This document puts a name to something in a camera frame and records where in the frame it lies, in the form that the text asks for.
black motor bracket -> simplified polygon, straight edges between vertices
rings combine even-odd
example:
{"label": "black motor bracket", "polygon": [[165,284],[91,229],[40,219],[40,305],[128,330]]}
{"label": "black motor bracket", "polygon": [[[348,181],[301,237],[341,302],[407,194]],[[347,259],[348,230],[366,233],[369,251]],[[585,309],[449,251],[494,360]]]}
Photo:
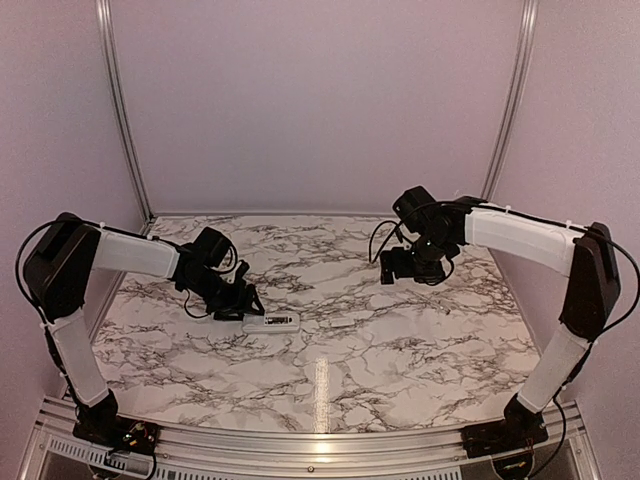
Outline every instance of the black motor bracket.
{"label": "black motor bracket", "polygon": [[527,448],[549,439],[542,414],[523,407],[517,395],[505,407],[502,420],[468,425],[461,433],[469,458]]}
{"label": "black motor bracket", "polygon": [[180,257],[172,280],[176,290],[191,290],[202,297],[206,312],[215,320],[241,321],[245,314],[264,315],[256,287],[244,279],[249,264],[238,263],[233,282],[224,280],[214,268],[220,266],[231,248],[231,241],[210,227],[193,243],[179,248]]}
{"label": "black motor bracket", "polygon": [[394,247],[380,254],[380,281],[413,278],[416,283],[436,285],[446,275],[442,259],[453,259],[465,245],[465,217],[474,205],[484,202],[461,197],[454,202],[437,202],[422,186],[405,191],[393,204],[393,211],[411,233],[420,237],[410,249]]}

white backdrop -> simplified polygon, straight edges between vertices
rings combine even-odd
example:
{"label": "white backdrop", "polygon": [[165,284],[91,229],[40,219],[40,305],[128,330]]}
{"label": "white backdrop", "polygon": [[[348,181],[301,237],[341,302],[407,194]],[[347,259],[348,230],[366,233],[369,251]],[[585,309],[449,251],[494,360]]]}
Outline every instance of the white backdrop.
{"label": "white backdrop", "polygon": [[113,2],[155,212],[389,212],[479,194],[513,0]]}

black end effector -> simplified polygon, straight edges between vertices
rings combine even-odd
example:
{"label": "black end effector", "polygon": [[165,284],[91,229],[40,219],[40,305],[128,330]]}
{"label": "black end effector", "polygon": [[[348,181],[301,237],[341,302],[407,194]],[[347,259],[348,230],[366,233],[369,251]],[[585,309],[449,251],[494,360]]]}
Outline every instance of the black end effector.
{"label": "black end effector", "polygon": [[481,199],[462,197],[456,208],[437,202],[424,187],[404,192],[393,204],[393,211],[411,233],[420,238],[410,250],[394,247],[380,255],[381,282],[392,284],[395,278],[413,278],[417,283],[436,285],[445,279],[442,258],[451,260],[460,253],[464,238],[465,215]]}
{"label": "black end effector", "polygon": [[222,279],[213,270],[222,263],[231,248],[231,240],[222,233],[206,227],[193,243],[179,249],[180,258],[172,278],[176,289],[191,290],[202,297],[208,314],[216,320],[242,320],[244,315],[264,315],[256,288],[244,280],[249,264],[240,261],[233,283]]}

white plastic cover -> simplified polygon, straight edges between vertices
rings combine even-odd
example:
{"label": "white plastic cover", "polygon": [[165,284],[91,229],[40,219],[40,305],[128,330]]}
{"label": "white plastic cover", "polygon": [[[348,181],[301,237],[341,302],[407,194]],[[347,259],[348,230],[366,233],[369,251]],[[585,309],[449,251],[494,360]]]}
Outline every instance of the white plastic cover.
{"label": "white plastic cover", "polygon": [[173,276],[180,254],[171,245],[107,230],[102,230],[101,233],[93,268],[143,273],[161,278]]}
{"label": "white plastic cover", "polygon": [[518,401],[534,413],[541,412],[588,348],[588,340],[574,335],[561,324],[518,393]]}
{"label": "white plastic cover", "polygon": [[82,310],[57,319],[48,328],[78,399],[93,407],[109,394],[109,389],[91,350]]}
{"label": "white plastic cover", "polygon": [[533,260],[569,276],[575,238],[582,234],[565,227],[492,210],[475,208],[465,220],[465,240]]}

aluminum frame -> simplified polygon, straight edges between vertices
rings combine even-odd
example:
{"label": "aluminum frame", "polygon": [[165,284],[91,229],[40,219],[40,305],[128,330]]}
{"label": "aluminum frame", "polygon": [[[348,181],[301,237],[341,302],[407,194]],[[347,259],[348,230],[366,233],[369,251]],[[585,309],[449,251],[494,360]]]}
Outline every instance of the aluminum frame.
{"label": "aluminum frame", "polygon": [[138,202],[138,207],[145,222],[153,219],[149,196],[144,185],[142,170],[138,162],[138,154],[133,142],[129,117],[124,100],[124,92],[122,89],[122,81],[120,79],[120,69],[118,67],[118,55],[116,52],[116,42],[113,34],[113,22],[111,20],[111,1],[96,0],[96,10],[98,15],[98,25],[102,39],[102,49],[109,76],[109,87],[111,99],[113,100],[114,113],[118,123],[120,139],[124,147],[125,158],[131,182],[133,184],[134,194]]}
{"label": "aluminum frame", "polygon": [[[589,458],[584,423],[575,403],[564,406],[567,439],[580,463],[581,480],[599,480]],[[562,419],[555,408],[544,418],[556,444]],[[70,438],[75,423],[74,405],[45,398],[29,441],[20,480],[40,477],[51,438]],[[258,478],[372,478],[410,477],[417,472],[487,461],[468,459],[460,434],[464,425],[383,433],[272,433],[190,427],[160,422],[157,457],[162,467],[192,468],[229,477]]]}
{"label": "aluminum frame", "polygon": [[529,64],[531,63],[531,51],[533,49],[533,37],[535,32],[536,19],[538,16],[538,0],[525,0],[522,9],[522,21],[520,23],[520,37],[518,39],[518,50],[516,61],[509,85],[507,103],[504,115],[498,131],[498,138],[493,149],[489,170],[482,187],[481,197],[491,200],[495,194],[500,173],[504,168],[509,142],[513,132],[513,125],[518,113],[518,107],[522,101],[522,94],[527,79]]}

